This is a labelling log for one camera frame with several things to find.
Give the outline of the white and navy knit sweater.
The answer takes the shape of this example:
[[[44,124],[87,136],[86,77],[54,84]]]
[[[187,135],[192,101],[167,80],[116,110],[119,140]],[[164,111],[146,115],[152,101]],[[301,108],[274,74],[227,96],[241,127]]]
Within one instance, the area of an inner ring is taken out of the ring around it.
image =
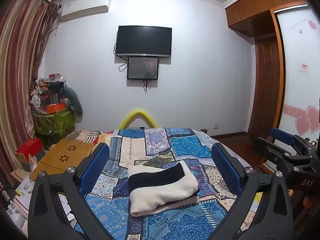
[[[184,161],[165,169],[131,166],[127,178],[133,217],[155,215],[199,202],[199,183]]]

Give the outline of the pile of papers and books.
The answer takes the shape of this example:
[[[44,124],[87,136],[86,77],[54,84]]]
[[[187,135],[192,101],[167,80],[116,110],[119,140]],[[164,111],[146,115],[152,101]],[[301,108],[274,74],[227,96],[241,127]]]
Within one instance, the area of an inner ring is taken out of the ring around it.
[[[23,235],[28,238],[28,212],[34,181],[29,178],[30,172],[20,168],[11,172],[11,175],[20,182],[15,189],[16,195],[8,204],[7,213]]]

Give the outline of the white sliding wardrobe door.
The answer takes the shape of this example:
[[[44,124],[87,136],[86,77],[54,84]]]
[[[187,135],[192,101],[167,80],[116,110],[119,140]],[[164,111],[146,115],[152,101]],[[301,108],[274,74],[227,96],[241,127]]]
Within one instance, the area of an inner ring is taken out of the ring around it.
[[[285,93],[279,128],[319,136],[319,21],[306,5],[276,12],[284,48]]]

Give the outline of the wooden lap desk board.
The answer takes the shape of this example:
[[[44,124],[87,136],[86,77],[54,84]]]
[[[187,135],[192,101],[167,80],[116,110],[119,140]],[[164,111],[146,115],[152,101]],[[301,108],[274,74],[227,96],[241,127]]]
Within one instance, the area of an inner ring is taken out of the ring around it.
[[[70,167],[77,167],[81,161],[90,155],[93,143],[62,139],[40,160],[29,178],[33,181],[40,171],[47,174],[60,174]]]

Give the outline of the brown wooden door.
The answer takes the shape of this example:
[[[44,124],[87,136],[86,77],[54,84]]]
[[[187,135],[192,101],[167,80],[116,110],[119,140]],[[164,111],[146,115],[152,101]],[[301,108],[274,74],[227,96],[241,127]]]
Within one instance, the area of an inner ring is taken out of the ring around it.
[[[279,94],[279,54],[275,35],[255,40],[256,79],[248,134],[267,138],[276,116]]]

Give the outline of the blue patchwork bed quilt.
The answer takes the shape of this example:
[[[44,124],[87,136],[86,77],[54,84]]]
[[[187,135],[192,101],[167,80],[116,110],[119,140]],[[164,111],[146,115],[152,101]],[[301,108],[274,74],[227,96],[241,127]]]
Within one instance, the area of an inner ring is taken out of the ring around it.
[[[203,132],[118,129],[69,138],[109,147],[85,200],[114,239],[207,239],[238,196],[212,159],[217,140]]]

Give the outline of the red box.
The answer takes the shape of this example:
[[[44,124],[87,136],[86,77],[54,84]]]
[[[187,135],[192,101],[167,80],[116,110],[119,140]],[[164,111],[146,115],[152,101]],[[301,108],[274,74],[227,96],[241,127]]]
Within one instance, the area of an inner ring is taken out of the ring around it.
[[[39,138],[30,138],[16,150],[15,155],[23,169],[30,172],[31,158],[35,159],[35,162],[38,163],[46,153]]]

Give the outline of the orange box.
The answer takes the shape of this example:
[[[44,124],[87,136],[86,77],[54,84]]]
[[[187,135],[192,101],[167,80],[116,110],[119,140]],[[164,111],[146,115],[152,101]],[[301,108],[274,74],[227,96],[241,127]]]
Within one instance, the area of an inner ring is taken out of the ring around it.
[[[59,112],[65,108],[66,108],[66,106],[64,103],[56,103],[56,104],[48,105],[46,107],[46,111],[47,111],[47,114],[51,114],[51,113]]]

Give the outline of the grey plush toy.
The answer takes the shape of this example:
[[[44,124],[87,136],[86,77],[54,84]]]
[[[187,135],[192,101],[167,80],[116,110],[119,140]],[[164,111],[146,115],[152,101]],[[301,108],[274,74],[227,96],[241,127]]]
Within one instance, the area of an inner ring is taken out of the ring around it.
[[[70,104],[68,106],[73,108],[76,115],[83,115],[83,109],[80,100],[73,89],[69,87],[63,87],[59,90],[59,95],[62,98],[67,98],[70,101]]]

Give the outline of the clutter pile on bin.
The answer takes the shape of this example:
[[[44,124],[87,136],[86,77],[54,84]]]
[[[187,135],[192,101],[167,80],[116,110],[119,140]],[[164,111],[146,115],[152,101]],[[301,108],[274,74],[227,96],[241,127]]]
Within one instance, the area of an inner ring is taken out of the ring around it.
[[[59,90],[63,87],[67,87],[67,82],[61,73],[49,74],[47,79],[38,78],[34,90],[30,93],[32,111],[47,114],[48,105],[64,103],[66,106],[65,98],[59,95]]]

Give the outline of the yellow curved foam tube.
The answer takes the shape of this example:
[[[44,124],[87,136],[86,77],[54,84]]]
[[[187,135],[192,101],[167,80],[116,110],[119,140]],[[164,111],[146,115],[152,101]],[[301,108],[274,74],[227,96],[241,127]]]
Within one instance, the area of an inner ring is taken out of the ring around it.
[[[136,108],[128,114],[119,129],[128,128],[137,119],[143,120],[150,128],[157,128],[155,120],[145,110]]]

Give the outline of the brown wooden wardrobe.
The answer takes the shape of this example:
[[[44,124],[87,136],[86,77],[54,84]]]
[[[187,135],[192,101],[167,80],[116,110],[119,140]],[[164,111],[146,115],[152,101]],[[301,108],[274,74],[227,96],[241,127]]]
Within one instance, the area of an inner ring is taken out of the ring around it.
[[[238,0],[226,8],[228,27],[248,37],[275,33],[271,9],[305,0]]]

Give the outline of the striped red gold curtain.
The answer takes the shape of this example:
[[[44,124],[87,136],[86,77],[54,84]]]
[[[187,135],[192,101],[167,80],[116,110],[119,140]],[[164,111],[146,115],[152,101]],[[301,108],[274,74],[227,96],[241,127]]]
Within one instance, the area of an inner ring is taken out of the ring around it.
[[[9,185],[20,167],[15,151],[35,135],[30,94],[59,0],[12,0],[1,12],[1,176]]]

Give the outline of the white air conditioner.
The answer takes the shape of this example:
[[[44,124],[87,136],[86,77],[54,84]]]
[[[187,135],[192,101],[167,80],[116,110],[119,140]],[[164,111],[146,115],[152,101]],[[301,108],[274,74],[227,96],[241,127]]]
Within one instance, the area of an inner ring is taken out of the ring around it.
[[[63,6],[61,21],[68,22],[78,18],[107,13],[111,0],[76,0]]]

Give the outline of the small black wall monitor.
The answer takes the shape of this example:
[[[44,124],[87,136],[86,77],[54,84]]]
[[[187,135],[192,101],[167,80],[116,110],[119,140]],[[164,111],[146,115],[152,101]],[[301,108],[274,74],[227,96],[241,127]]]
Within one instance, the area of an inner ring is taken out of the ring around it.
[[[128,80],[157,80],[159,60],[155,57],[129,57],[127,65]]]

